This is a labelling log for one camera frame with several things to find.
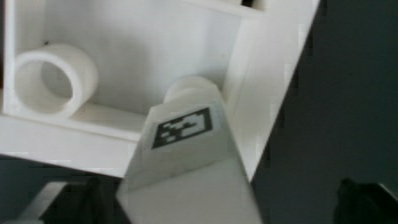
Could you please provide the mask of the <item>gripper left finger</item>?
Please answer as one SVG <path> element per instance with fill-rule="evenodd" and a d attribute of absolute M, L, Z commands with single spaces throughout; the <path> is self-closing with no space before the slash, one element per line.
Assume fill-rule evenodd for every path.
<path fill-rule="evenodd" d="M 44 212 L 49 208 L 49 205 L 56 199 L 56 196 L 60 195 L 60 192 L 67 186 L 67 183 L 64 181 L 49 182 L 42 190 L 39 191 L 28 206 L 17 216 L 16 224 L 44 224 L 44 221 L 40 220 L 40 216 L 44 215 Z"/>

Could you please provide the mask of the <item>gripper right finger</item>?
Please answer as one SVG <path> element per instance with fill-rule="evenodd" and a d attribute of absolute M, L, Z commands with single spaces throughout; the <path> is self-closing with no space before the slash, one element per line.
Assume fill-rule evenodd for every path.
<path fill-rule="evenodd" d="M 337 224 L 398 224 L 398 196 L 383 184 L 341 180 Z"/>

